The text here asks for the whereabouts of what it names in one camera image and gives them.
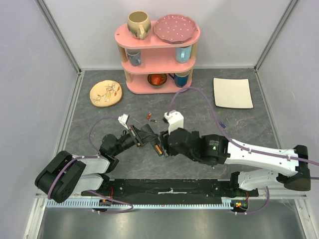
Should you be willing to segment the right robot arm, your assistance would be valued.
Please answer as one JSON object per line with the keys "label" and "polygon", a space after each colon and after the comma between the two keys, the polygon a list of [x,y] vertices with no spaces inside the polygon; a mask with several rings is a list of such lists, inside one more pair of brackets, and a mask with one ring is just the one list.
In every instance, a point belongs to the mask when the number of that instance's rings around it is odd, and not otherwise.
{"label": "right robot arm", "polygon": [[215,166],[240,164],[256,167],[252,172],[233,172],[228,190],[234,196],[261,187],[282,185],[293,191],[309,191],[311,175],[308,149],[273,149],[227,139],[217,134],[200,136],[183,128],[161,132],[160,142],[169,156],[182,154],[192,161]]}

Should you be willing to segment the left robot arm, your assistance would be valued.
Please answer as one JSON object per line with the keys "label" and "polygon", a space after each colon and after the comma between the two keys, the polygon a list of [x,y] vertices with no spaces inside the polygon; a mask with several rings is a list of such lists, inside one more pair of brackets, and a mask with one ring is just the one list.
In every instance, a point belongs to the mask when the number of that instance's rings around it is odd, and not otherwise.
{"label": "left robot arm", "polygon": [[105,181],[106,174],[119,163],[116,156],[132,146],[143,146],[152,138],[153,130],[148,124],[140,129],[132,125],[119,138],[105,135],[97,155],[78,156],[60,151],[38,174],[35,186],[57,203],[66,201],[73,193],[87,190],[104,196],[110,188]]}

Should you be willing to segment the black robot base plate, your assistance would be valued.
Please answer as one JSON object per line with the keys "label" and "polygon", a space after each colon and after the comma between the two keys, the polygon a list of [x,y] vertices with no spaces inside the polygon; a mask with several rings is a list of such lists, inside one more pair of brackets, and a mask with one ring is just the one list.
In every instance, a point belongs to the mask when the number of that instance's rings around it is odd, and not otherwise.
{"label": "black robot base plate", "polygon": [[222,197],[258,197],[257,189],[231,188],[217,179],[109,179],[96,192],[133,203],[219,203]]}

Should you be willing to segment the black remote control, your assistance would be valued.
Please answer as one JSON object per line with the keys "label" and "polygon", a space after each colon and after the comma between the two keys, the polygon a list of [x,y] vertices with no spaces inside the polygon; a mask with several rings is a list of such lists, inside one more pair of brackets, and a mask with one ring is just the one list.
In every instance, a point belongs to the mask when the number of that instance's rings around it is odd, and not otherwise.
{"label": "black remote control", "polygon": [[158,154],[158,152],[156,150],[156,145],[158,145],[161,148],[159,135],[153,131],[153,129],[151,128],[151,126],[149,124],[145,124],[144,126],[142,126],[141,130],[146,133],[146,136],[145,136],[146,143],[150,143],[152,145],[153,149]]}

